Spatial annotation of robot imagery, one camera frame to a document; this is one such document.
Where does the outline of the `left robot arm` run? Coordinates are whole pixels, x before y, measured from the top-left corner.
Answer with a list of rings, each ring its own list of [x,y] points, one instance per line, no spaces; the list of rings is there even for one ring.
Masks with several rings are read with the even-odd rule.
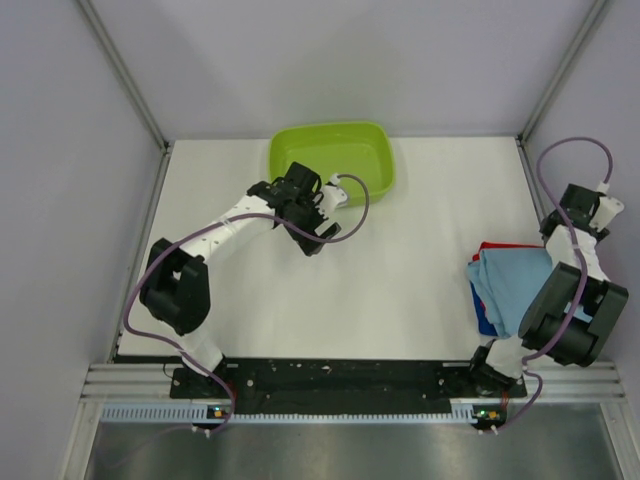
[[[152,265],[162,257],[143,284],[139,300],[155,319],[178,336],[184,363],[194,370],[192,384],[205,396],[216,396],[226,387],[227,374],[218,366],[223,353],[216,345],[211,314],[211,278],[234,253],[259,235],[283,225],[304,255],[318,254],[326,240],[340,231],[330,215],[346,204],[348,195],[337,174],[326,183],[319,174],[293,163],[286,174],[272,182],[251,186],[218,226],[178,247],[156,241],[148,257]]]

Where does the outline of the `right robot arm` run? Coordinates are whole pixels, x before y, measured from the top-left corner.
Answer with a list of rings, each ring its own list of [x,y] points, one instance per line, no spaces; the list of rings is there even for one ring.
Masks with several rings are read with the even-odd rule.
[[[542,243],[483,243],[467,264],[481,334],[466,380],[476,394],[509,390],[533,358],[591,365],[617,323],[629,293],[604,273],[596,252],[622,202],[570,184],[540,224]]]

